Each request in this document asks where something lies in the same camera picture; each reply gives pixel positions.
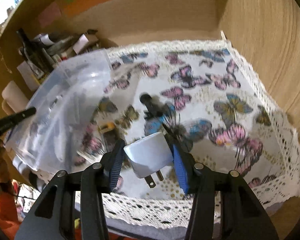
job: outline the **yellow butterfly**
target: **yellow butterfly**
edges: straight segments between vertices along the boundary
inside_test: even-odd
[[[121,125],[123,129],[129,129],[131,127],[131,122],[139,119],[139,113],[134,110],[132,105],[127,107],[127,110],[124,111],[124,115],[114,122],[118,125]]]
[[[270,126],[271,125],[270,118],[265,108],[260,105],[258,105],[258,108],[260,109],[261,113],[258,114],[258,116],[256,117],[256,122],[264,124],[265,126]]]
[[[99,101],[98,110],[100,112],[114,113],[118,111],[118,108],[109,99],[109,97],[103,97]]]

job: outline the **white lace trim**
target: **white lace trim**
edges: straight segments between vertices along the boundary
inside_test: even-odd
[[[228,49],[244,77],[253,88],[257,97],[269,112],[275,136],[281,148],[285,165],[285,174],[277,179],[253,188],[254,193],[267,208],[275,203],[283,202],[292,196],[300,196],[300,144],[298,134],[287,119],[282,109],[268,95],[264,85],[249,64],[238,51],[226,40],[218,41],[162,41],[141,43],[126,47],[107,49],[108,56],[118,57],[123,54],[137,52],[191,51],[209,49]],[[216,197],[215,222],[220,221],[220,197]],[[103,195],[105,215],[122,219],[134,225],[148,225],[156,228],[187,227],[192,207],[191,200],[149,200],[125,197],[111,193]]]

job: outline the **white paper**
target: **white paper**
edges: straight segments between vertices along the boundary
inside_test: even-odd
[[[30,66],[24,61],[22,62],[17,69],[19,70],[21,76],[23,77],[24,81],[26,82],[28,88],[31,91],[36,91],[40,86],[34,78],[34,74],[30,68]]]

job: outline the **orange sticky note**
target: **orange sticky note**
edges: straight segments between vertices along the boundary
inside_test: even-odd
[[[72,3],[69,3],[66,5],[63,9],[63,12],[68,16],[68,17],[73,17],[76,16],[89,8],[100,4],[104,3],[110,0],[75,0]]]
[[[53,2],[39,14],[38,21],[41,28],[44,28],[59,17],[61,17],[59,5],[56,2]]]

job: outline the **paper towel roll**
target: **paper towel roll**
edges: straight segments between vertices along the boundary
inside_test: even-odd
[[[1,95],[16,113],[24,110],[29,102],[28,98],[26,98],[14,81],[9,82]]]
[[[1,104],[2,109],[5,111],[7,115],[14,114],[15,112],[12,110],[12,108],[8,105],[7,100],[3,100]]]

